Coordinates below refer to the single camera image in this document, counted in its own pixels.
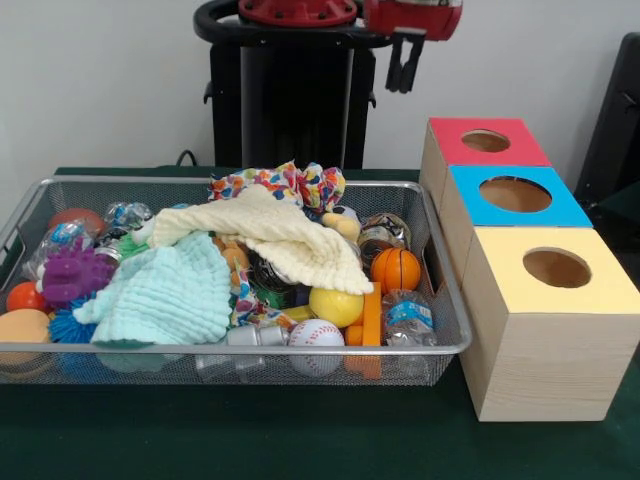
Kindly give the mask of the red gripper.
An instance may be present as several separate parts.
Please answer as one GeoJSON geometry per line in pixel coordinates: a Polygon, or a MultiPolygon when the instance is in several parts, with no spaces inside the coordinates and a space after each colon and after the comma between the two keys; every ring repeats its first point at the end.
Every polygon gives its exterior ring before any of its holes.
{"type": "Polygon", "coordinates": [[[411,44],[408,60],[402,64],[404,39],[392,36],[392,51],[385,88],[390,92],[409,93],[414,84],[419,60],[426,39],[449,39],[460,21],[462,1],[364,1],[367,29],[390,36],[406,33],[411,44]]]}

